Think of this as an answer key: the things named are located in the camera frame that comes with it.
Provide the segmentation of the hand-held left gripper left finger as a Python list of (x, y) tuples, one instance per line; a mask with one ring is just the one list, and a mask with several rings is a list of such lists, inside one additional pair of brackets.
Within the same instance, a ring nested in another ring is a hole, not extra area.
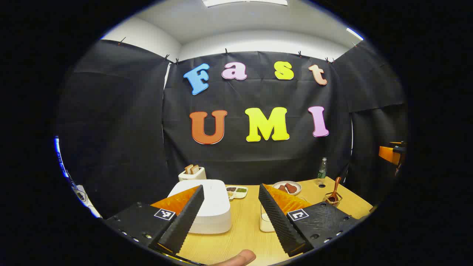
[(204, 199), (203, 186), (198, 185), (152, 205), (137, 202), (105, 219), (105, 224), (144, 248), (176, 255)]

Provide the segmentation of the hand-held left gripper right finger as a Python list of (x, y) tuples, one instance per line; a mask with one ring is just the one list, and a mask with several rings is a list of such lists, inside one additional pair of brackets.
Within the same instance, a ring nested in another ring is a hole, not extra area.
[(266, 184), (260, 184), (258, 198), (288, 256), (321, 249), (362, 221), (327, 201), (310, 204)]

